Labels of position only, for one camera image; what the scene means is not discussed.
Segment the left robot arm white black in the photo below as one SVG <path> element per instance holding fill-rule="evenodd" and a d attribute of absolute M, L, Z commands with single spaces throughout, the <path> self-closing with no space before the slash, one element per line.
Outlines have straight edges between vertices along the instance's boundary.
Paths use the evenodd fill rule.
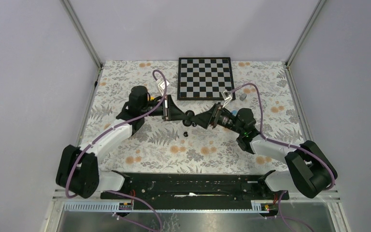
<path fill-rule="evenodd" d="M 120 199 L 129 196 L 131 187 L 125 182 L 128 177 L 118 171 L 100 171 L 99 162 L 124 140 L 133 136 L 144 124 L 145 116 L 161 116 L 164 121 L 189 119 L 174 104 L 171 95 L 152 100 L 146 87 L 135 86 L 121 113 L 106 131 L 88 144 L 68 145 L 63 149 L 56 184 L 64 187 L 67 194 L 73 192 L 82 198 L 89 198 L 96 191 L 108 190 Z"/>

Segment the black oval earbud case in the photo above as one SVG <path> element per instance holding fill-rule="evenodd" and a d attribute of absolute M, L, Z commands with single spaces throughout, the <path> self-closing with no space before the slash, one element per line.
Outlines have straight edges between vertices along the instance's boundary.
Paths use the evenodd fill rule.
<path fill-rule="evenodd" d="M 183 125 L 186 127 L 192 126 L 194 122 L 191 119 L 195 116 L 195 113 L 192 110 L 187 110 L 185 116 L 186 118 L 182 121 Z"/>

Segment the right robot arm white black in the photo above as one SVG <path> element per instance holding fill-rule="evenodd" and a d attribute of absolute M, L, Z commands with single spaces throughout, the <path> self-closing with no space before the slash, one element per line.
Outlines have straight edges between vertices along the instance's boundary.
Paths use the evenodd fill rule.
<path fill-rule="evenodd" d="M 264 199 L 270 199 L 277 191 L 298 191 L 312 199 L 332 188 L 338 177 L 315 142 L 307 140 L 300 145 L 291 145 L 265 137 L 256 129 L 251 109 L 241 108 L 233 115 L 216 103 L 208 111 L 189 116 L 189 120 L 205 129 L 221 126 L 231 130 L 238 134 L 236 141 L 242 151 L 267 156 L 287 166 L 286 171 L 270 171 L 263 175 L 257 191 Z"/>

